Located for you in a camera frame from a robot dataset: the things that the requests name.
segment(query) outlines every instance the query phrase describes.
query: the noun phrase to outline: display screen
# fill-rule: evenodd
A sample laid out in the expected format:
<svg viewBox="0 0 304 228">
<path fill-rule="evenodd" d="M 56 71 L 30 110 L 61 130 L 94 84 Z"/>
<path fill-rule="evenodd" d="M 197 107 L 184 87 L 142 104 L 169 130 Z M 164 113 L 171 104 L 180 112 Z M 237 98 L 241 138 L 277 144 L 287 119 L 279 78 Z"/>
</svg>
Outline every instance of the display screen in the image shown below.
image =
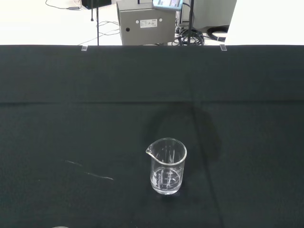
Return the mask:
<svg viewBox="0 0 304 228">
<path fill-rule="evenodd" d="M 178 7 L 180 4 L 180 0 L 160 0 L 158 4 L 161 6 Z"/>
</svg>

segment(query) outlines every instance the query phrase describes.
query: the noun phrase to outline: white wall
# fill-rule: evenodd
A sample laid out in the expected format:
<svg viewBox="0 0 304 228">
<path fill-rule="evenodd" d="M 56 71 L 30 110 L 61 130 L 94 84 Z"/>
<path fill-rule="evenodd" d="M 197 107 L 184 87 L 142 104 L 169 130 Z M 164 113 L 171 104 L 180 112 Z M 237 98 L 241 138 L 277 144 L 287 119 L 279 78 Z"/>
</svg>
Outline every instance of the white wall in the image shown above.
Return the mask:
<svg viewBox="0 0 304 228">
<path fill-rule="evenodd" d="M 304 45 L 304 0 L 237 0 L 226 45 Z"/>
</svg>

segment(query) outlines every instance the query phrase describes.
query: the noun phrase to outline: tripod stand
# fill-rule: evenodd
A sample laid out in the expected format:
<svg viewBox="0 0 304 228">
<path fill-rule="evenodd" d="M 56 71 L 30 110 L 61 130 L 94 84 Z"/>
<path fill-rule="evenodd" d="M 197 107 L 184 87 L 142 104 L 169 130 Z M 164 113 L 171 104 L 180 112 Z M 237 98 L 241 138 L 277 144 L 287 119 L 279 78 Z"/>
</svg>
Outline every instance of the tripod stand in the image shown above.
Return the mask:
<svg viewBox="0 0 304 228">
<path fill-rule="evenodd" d="M 94 21 L 93 19 L 93 0 L 91 0 L 91 10 L 92 10 L 92 18 L 91 21 Z M 96 8 L 96 20 L 97 20 L 97 45 L 99 46 L 99 1 L 97 0 L 97 8 Z"/>
</svg>

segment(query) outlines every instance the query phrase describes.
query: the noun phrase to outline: black fabric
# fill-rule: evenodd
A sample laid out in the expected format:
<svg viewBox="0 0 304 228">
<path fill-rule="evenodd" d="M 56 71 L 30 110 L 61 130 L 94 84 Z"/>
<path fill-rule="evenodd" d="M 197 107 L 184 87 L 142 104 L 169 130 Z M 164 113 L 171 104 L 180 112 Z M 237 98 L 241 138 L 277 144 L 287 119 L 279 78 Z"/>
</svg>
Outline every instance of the black fabric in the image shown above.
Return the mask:
<svg viewBox="0 0 304 228">
<path fill-rule="evenodd" d="M 302 228 L 301 52 L 0 47 L 0 227 Z M 166 197 L 163 137 L 188 150 Z"/>
</svg>

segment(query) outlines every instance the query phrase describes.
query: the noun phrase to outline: white label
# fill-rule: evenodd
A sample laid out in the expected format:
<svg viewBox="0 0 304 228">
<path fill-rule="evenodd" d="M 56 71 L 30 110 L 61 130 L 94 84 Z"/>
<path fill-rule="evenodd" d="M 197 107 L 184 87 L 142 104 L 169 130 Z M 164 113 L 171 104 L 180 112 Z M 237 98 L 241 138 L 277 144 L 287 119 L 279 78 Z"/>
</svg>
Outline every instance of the white label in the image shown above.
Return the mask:
<svg viewBox="0 0 304 228">
<path fill-rule="evenodd" d="M 153 27 L 157 27 L 157 19 L 141 20 L 141 29 L 142 28 L 153 28 Z"/>
</svg>

